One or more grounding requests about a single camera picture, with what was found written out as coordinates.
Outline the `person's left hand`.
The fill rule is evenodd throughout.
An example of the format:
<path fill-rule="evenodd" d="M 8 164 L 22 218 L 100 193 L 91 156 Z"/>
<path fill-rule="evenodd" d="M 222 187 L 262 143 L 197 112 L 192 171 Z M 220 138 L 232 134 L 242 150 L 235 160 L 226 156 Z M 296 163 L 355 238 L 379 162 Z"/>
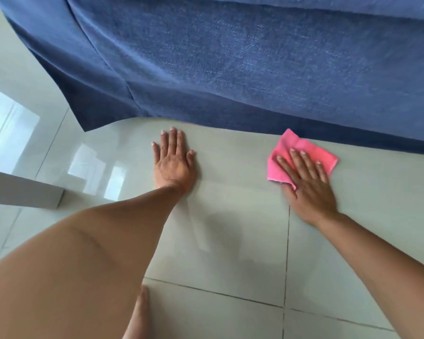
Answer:
<path fill-rule="evenodd" d="M 182 194 L 187 194 L 196 180 L 196 161 L 195 169 L 189 169 L 186 153 L 190 150 L 188 150 L 186 135 L 182 130 L 177 130 L 177 153 L 171 156 L 169 156 L 170 131 L 161 132 L 158 143 L 161 147 L 161 160 L 158 164 L 154 164 L 154 180 L 156 188 L 175 186 Z"/>

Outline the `person's right hand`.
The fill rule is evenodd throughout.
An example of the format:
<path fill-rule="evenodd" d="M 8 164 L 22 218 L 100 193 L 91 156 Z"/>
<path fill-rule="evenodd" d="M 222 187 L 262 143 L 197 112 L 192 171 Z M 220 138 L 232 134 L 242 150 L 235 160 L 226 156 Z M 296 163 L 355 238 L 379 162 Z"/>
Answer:
<path fill-rule="evenodd" d="M 297 187 L 295 190 L 297 200 L 288 201 L 290 207 L 302 221 L 318 227 L 339 217 L 337 201 L 330 183 L 323 183 L 320 180 L 316 163 L 312 162 L 308 153 L 301 152 L 304 152 L 305 161 L 307 161 L 309 180 L 300 179 L 295 168 L 293 169 L 282 156 L 278 156 L 277 160 Z"/>

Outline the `pink cleaning cloth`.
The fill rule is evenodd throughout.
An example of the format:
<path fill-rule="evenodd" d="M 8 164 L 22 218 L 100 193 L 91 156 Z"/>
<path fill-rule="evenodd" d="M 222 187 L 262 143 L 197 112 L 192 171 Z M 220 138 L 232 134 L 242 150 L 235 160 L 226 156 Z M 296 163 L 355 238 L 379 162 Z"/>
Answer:
<path fill-rule="evenodd" d="M 330 177 L 339 158 L 323 149 L 314 143 L 300 138 L 291 129 L 287 129 L 279 138 L 276 147 L 270 154 L 267 161 L 267 180 L 272 182 L 290 184 L 293 190 L 296 190 L 296 185 L 291 180 L 289 175 L 278 164 L 277 157 L 282 156 L 287 163 L 294 169 L 295 165 L 290 156 L 290 149 L 294 148 L 298 152 L 305 151 L 310 156 L 313 163 L 321 162 L 327 177 Z"/>

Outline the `person's left forearm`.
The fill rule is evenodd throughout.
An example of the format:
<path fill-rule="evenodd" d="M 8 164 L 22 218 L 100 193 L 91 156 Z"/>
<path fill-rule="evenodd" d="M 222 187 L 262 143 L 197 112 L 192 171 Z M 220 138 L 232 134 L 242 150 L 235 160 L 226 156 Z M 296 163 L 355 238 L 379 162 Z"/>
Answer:
<path fill-rule="evenodd" d="M 0 339 L 121 339 L 175 185 L 79 211 L 0 259 Z"/>

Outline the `person's right forearm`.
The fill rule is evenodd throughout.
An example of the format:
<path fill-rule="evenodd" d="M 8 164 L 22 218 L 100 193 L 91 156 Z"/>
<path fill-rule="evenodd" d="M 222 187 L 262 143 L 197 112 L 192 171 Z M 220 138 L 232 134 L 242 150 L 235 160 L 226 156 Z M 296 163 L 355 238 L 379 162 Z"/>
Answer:
<path fill-rule="evenodd" d="M 401 339 L 424 339 L 424 265 L 336 213 L 314 226 L 363 282 Z"/>

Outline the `blue fabric sofa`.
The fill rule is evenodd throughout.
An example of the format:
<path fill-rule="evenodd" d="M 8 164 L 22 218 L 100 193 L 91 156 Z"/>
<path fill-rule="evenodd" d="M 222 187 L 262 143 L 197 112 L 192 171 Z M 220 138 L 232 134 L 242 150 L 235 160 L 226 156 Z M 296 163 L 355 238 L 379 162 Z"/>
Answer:
<path fill-rule="evenodd" d="M 136 117 L 424 154 L 424 0 L 0 0 L 91 131 Z"/>

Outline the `white furniture leg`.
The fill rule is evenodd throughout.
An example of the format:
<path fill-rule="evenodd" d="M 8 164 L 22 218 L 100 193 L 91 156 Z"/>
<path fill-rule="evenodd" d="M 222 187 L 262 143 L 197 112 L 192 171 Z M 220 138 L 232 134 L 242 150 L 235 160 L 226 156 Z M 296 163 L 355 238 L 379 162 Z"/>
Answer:
<path fill-rule="evenodd" d="M 64 192 L 62 187 L 0 172 L 0 205 L 56 209 Z"/>

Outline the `person's leg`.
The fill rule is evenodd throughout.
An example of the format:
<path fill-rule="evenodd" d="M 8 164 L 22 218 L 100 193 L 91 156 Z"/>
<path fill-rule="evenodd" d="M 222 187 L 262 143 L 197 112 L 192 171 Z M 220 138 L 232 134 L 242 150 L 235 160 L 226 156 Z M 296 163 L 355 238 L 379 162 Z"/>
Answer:
<path fill-rule="evenodd" d="M 151 332 L 151 311 L 149 289 L 141 285 L 135 308 L 122 339 L 149 339 Z"/>

